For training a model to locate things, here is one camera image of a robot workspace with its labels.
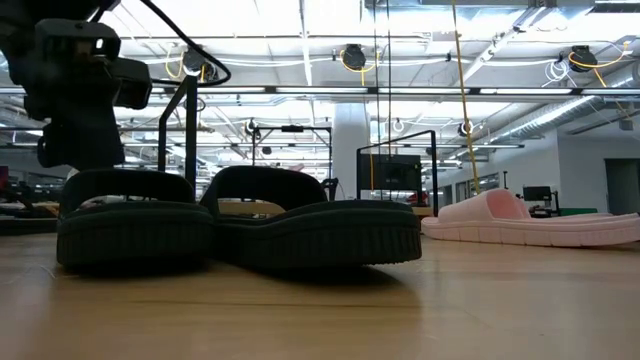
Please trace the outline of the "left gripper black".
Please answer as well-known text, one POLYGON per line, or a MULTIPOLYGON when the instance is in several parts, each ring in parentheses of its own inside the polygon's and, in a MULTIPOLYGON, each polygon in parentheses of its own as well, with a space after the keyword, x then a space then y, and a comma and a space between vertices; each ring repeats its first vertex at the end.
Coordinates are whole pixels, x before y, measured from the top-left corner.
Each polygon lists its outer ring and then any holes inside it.
POLYGON ((116 107, 144 109, 152 91, 146 63, 117 58, 48 62, 35 57, 10 59, 10 78, 23 87, 24 108, 36 120, 113 117, 116 107), (115 80, 119 87, 115 96, 115 80))

